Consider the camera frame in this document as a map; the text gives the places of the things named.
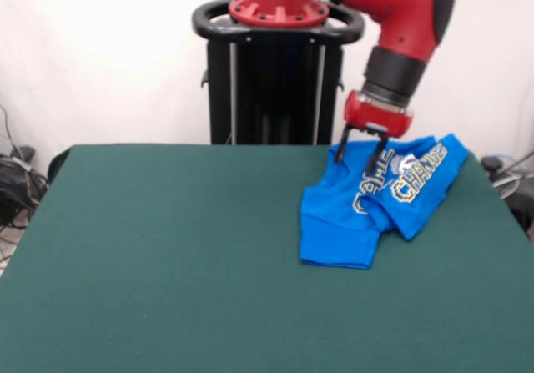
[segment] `electrical wire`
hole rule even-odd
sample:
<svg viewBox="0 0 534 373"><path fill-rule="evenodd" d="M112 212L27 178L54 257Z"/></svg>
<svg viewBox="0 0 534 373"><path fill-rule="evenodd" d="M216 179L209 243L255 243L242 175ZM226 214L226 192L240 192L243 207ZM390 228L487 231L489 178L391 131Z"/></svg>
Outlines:
<svg viewBox="0 0 534 373"><path fill-rule="evenodd" d="M520 185L521 185L521 181L518 179L518 180L514 183L513 187L511 187L510 189L505 190L505 191L503 191L503 192L500 193L500 195L501 195L501 199L504 200L504 199L508 199L508 198L510 198L510 197L511 197L511 196L512 196L512 195L519 189L519 186L520 186Z"/></svg>
<svg viewBox="0 0 534 373"><path fill-rule="evenodd" d="M9 222L7 227L9 227L10 229L19 229L19 230L23 230L23 229L27 229L28 228L28 225L15 225L13 222Z"/></svg>
<svg viewBox="0 0 534 373"><path fill-rule="evenodd" d="M7 188L0 188L0 193L5 193L11 200L17 202L18 204L22 205L25 209L30 211L31 213L35 212L35 206L32 206L30 204L27 204L26 201L20 199L18 195L16 195L13 191Z"/></svg>
<svg viewBox="0 0 534 373"><path fill-rule="evenodd" d="M6 244L10 244L10 245L15 245L15 246L18 245L18 242L14 242L14 241L11 241L9 239L5 239L3 237L0 237L0 241L5 242Z"/></svg>
<svg viewBox="0 0 534 373"><path fill-rule="evenodd" d="M3 108L3 106L1 104L0 104L0 110L3 113L3 122L4 122L4 126L6 128L6 135L8 136L8 141L11 144L11 146L13 147L13 149L15 149L15 152L17 152L18 157L20 159L24 160L23 152L18 148L17 145L15 145L15 143L13 142L13 137L11 136L11 132L9 131L8 112L6 111L5 108Z"/></svg>
<svg viewBox="0 0 534 373"><path fill-rule="evenodd" d="M34 188L38 192L38 198L39 199L41 199L44 196L43 191L46 191L46 189L48 188L48 181L41 174L38 174L33 169L31 169L31 167L29 168L29 171L28 171L28 169L26 169L24 167L23 162L20 161L20 160L15 160L13 158L7 158L5 156L4 157L0 157L0 167L2 167L2 165L4 165L4 166L9 165L11 168L20 169L20 172L22 174L24 174L24 179L26 180L26 194L28 195L28 199L33 204L35 204L36 206L39 206L40 205L40 200L35 199L33 197L32 184L30 183L30 181L32 181ZM45 184L44 185L39 185L38 183L36 183L36 180L33 177L34 175L36 177L38 177L39 179L44 180ZM0 174L0 178L8 178L9 179L9 177L6 174L4 174L4 175Z"/></svg>
<svg viewBox="0 0 534 373"><path fill-rule="evenodd" d="M7 262L7 261L10 260L12 257L13 257L13 254L8 255L8 256L5 256L5 257L2 257L2 258L0 259L0 264L3 263L3 262Z"/></svg>
<svg viewBox="0 0 534 373"><path fill-rule="evenodd" d="M24 178L26 179L26 185L24 186L24 188L26 189L26 195L28 196L28 199L35 205L37 205L35 203L35 201L33 200L33 196L31 194L31 188L28 187L28 184L29 184L29 180L28 180L28 176L26 174L24 174ZM18 183L17 181L15 181L15 179L11 176L9 176L8 174L0 174L0 180L2 179L5 179L7 181L10 181L12 183L12 188L11 189L15 189L17 187L20 186L20 183Z"/></svg>
<svg viewBox="0 0 534 373"><path fill-rule="evenodd" d="M520 164L522 164L523 162L526 162L528 159L530 159L532 156L534 156L534 150L532 150L529 154L527 154L525 157L523 157L522 159L519 159L517 162L515 162L513 165L505 168L504 170L502 170L498 177L501 177L503 175L505 175L506 173L509 173L510 171L512 171L515 167L519 166Z"/></svg>
<svg viewBox="0 0 534 373"><path fill-rule="evenodd" d="M509 162L512 162L513 164L517 163L517 159L509 154L493 154L492 157L498 158L500 160L507 160ZM522 172L525 172L522 164L518 164L517 166L521 169Z"/></svg>
<svg viewBox="0 0 534 373"><path fill-rule="evenodd" d="M493 188L499 188L502 185L513 183L514 181L522 181L523 179L534 179L534 173L514 174L514 175L506 177L504 179L500 179L500 180L495 181L493 183Z"/></svg>
<svg viewBox="0 0 534 373"><path fill-rule="evenodd" d="M520 137L521 137L520 126L524 119L526 106L528 105L528 102L527 102L528 97L530 96L531 91L533 89L534 89L534 83L530 83L528 87L526 87L526 90L523 93L523 96L521 97L521 102L519 103L519 120L517 121L516 140L515 140L515 146L514 146L515 149L519 148L519 142L520 142Z"/></svg>

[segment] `black cable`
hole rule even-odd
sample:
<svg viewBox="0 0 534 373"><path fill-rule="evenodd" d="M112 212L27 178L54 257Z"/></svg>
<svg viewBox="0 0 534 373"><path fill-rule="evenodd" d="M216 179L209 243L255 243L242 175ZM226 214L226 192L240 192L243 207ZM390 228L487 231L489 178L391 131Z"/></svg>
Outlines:
<svg viewBox="0 0 534 373"><path fill-rule="evenodd" d="M7 262L7 261L10 260L12 257L13 257L13 255L9 255L9 256L6 256L5 258L1 258L1 259L0 259L0 263Z"/></svg>
<svg viewBox="0 0 534 373"><path fill-rule="evenodd" d="M6 111L5 108L3 108L1 104L0 104L0 110L2 110L2 113L4 116L3 122L6 127L6 135L8 136L9 142L11 143L11 146L13 147L13 149L15 149L15 152L17 152L18 157L24 160L24 155L20 154L20 150L15 146L15 143L13 142L13 138L11 136L11 132L9 131L8 112Z"/></svg>
<svg viewBox="0 0 534 373"><path fill-rule="evenodd" d="M0 241L5 242L6 244L10 244L10 245L15 245L15 246L18 245L18 242L10 241L9 239L5 239L3 237L0 237Z"/></svg>
<svg viewBox="0 0 534 373"><path fill-rule="evenodd" d="M30 206L29 204L27 204L26 202L24 202L23 200L21 200L21 199L20 199L17 195L15 195L15 193L12 192L10 189L0 187L0 192L5 193L7 196L9 196L9 197L11 198L11 200L13 200L14 202L19 203L20 205L22 205L22 207L24 207L24 208L27 209L28 211L30 211L30 212L34 212L34 211L35 211L35 206Z"/></svg>
<svg viewBox="0 0 534 373"><path fill-rule="evenodd" d="M32 197L31 197L31 189L28 187L28 183L24 183L24 184L21 184L21 183L18 183L17 181L15 181L15 179L13 177L10 177L9 175L7 174L0 174L0 187L5 184L5 183L2 183L1 182L1 179L6 179L8 181L11 182L12 186L5 186L5 188L11 190L11 189L20 189L21 187L24 188L24 198L27 199L29 201L28 204L34 204L35 202L33 202L32 200ZM20 200L19 197L17 197L16 199L13 199L15 202L19 202L22 206L24 206L26 209L28 207L25 206L24 202L22 200Z"/></svg>
<svg viewBox="0 0 534 373"><path fill-rule="evenodd" d="M497 178L499 179L503 174L508 173L509 171L513 170L515 167L519 166L520 164L526 162L528 159L534 156L534 150L532 150L529 154L527 154L524 158L519 159L516 161L513 165L506 167L504 170L502 170L499 175L497 175Z"/></svg>
<svg viewBox="0 0 534 373"><path fill-rule="evenodd" d="M27 174L28 180L32 182L33 186L35 187L35 190L38 192L38 198L35 200L40 201L43 198L46 193L46 189L48 188L48 181L41 174L37 173L33 169L27 171L21 164L11 158L0 158L0 172L2 166L7 169L15 168L19 173L22 173L24 176L26 176ZM10 180L13 183L13 186L15 187L20 186L20 183L16 182L9 174L0 174L0 179L2 178ZM41 179L42 181L44 181L45 184L37 182L36 178ZM35 203L32 199L32 188L31 185L29 185L29 182L27 182L24 187L28 195L28 200L32 203Z"/></svg>
<svg viewBox="0 0 534 373"><path fill-rule="evenodd" d="M8 227L9 227L10 229L27 229L27 228L28 228L27 225L15 225L12 221L10 221L10 222L8 223Z"/></svg>
<svg viewBox="0 0 534 373"><path fill-rule="evenodd" d="M47 179L44 175L38 173L37 171L33 171L33 173L35 174L35 176L36 176L38 179L40 179L40 180L43 181L43 183L44 183L45 186L48 187L48 186L50 185L50 183L48 182L48 179Z"/></svg>

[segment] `white wall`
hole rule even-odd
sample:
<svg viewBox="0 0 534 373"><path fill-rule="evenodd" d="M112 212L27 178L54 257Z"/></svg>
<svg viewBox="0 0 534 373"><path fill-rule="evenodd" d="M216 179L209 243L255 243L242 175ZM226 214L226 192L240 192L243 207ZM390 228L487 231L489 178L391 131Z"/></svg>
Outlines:
<svg viewBox="0 0 534 373"><path fill-rule="evenodd" d="M17 142L38 149L38 167L71 144L208 143L205 42L190 24L208 1L0 0L0 103ZM409 138L455 132L478 154L534 147L533 9L458 0L413 99ZM346 49L347 86L362 84L377 37L370 23Z"/></svg>

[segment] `black robot stand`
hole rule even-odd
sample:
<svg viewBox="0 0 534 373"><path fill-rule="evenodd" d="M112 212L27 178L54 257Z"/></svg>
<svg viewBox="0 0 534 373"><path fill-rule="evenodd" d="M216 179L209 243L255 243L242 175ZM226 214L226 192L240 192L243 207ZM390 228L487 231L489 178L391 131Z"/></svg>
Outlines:
<svg viewBox="0 0 534 373"><path fill-rule="evenodd" d="M330 144L342 45L361 38L362 16L329 5L342 27L251 27L229 15L231 1L193 15L194 31L208 39L211 143Z"/></svg>

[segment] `red flange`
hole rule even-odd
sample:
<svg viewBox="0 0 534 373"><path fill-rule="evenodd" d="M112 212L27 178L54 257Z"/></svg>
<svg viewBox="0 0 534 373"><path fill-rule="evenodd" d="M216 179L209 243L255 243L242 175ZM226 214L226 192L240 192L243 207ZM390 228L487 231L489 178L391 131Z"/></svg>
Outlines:
<svg viewBox="0 0 534 373"><path fill-rule="evenodd" d="M352 91L345 104L345 121L352 128L361 131L380 131L390 138L400 138L411 126L413 114L381 108L362 101Z"/></svg>
<svg viewBox="0 0 534 373"><path fill-rule="evenodd" d="M271 28L313 27L326 21L329 12L316 0L235 0L229 6L236 20Z"/></svg>

